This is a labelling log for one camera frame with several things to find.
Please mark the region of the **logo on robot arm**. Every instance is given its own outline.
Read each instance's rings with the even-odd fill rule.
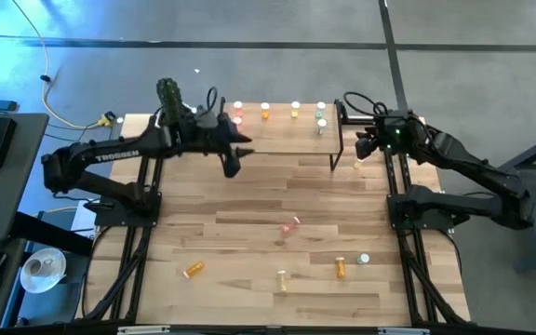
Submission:
[[[97,162],[108,162],[112,160],[117,159],[123,159],[123,158],[131,158],[131,157],[137,157],[140,155],[140,151],[138,150],[132,150],[124,153],[117,153],[117,154],[101,154],[98,156],[95,156]]]

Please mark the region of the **table leg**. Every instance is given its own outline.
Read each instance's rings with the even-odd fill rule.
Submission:
[[[16,213],[16,218],[9,234],[83,256],[90,256],[90,250],[92,249],[91,239],[68,232],[20,212]]]
[[[336,155],[336,160],[334,160],[334,156],[330,155],[330,171],[334,172],[334,169],[339,164],[339,160],[341,159],[342,151],[339,151],[339,154]]]

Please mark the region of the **small vial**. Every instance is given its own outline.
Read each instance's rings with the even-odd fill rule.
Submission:
[[[285,278],[286,274],[287,271],[285,270],[280,270],[276,273],[276,283],[281,292],[287,292],[287,279]]]
[[[336,258],[336,277],[344,279],[346,277],[346,271],[344,270],[344,257]]]
[[[194,263],[194,265],[190,266],[189,269],[183,271],[183,275],[185,275],[185,277],[189,279],[199,273],[202,269],[204,269],[204,263],[201,261],[197,261]]]
[[[324,110],[326,109],[326,104],[322,101],[317,103],[317,109],[315,110],[315,118],[321,119],[324,117]]]
[[[368,254],[361,254],[357,257],[357,264],[367,264],[369,262]]]
[[[270,116],[270,104],[268,102],[263,102],[261,104],[261,118],[267,119]]]
[[[317,134],[322,135],[324,134],[324,131],[326,131],[326,124],[328,122],[325,119],[319,119],[317,120]]]
[[[363,161],[365,161],[365,159],[357,159],[357,160],[355,160],[355,163],[353,164],[353,168],[360,168],[361,164],[363,164]]]
[[[233,103],[233,112],[235,116],[243,117],[243,102],[235,101]]]
[[[290,116],[293,118],[296,118],[299,116],[299,109],[302,107],[302,105],[298,101],[294,101],[290,104],[291,110],[290,110]]]

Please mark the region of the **wooden plank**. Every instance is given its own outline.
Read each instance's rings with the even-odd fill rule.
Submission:
[[[246,133],[251,117],[260,125],[264,121],[251,105],[244,106],[249,107]],[[283,105],[281,115],[276,106],[263,126],[290,122],[288,106]],[[302,111],[296,122],[303,117],[309,122],[313,112]],[[147,119],[129,114],[123,134],[138,135]],[[149,246],[137,321],[406,326],[409,312],[398,244],[384,201],[388,184],[383,156],[374,152],[360,168],[353,167],[358,129],[344,129],[345,152],[334,173],[323,155],[254,154],[242,160],[241,172],[230,180],[222,176],[217,157],[187,154],[166,161],[161,217]],[[273,133],[284,136],[288,130],[275,128]],[[134,181],[139,165],[140,159],[115,162],[112,178]],[[434,167],[409,162],[409,168],[413,182],[439,189]],[[282,225],[294,216],[301,225],[283,235]],[[125,234],[125,228],[115,227],[97,247],[87,280],[89,309],[116,277]],[[454,247],[439,232],[423,232],[423,242],[432,281],[457,313],[468,318]],[[364,252],[370,262],[357,265],[355,259]],[[343,280],[336,277],[336,257],[345,258]],[[196,261],[205,268],[188,280],[182,272]],[[287,293],[277,286],[279,270],[287,271]],[[420,285],[416,292],[424,315]]]

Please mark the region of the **black desk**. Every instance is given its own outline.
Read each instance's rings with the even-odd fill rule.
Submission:
[[[0,241],[22,237],[89,256],[92,241],[18,212],[26,182],[47,127],[47,114],[0,114],[16,121],[16,131],[0,168]]]
[[[0,114],[16,121],[16,130],[0,168],[0,248],[10,257],[0,288],[0,323],[20,268],[26,240],[89,256],[92,240],[18,212],[24,187],[47,127],[47,114]]]
[[[0,241],[9,235],[47,127],[47,114],[0,114],[18,124],[0,168]]]

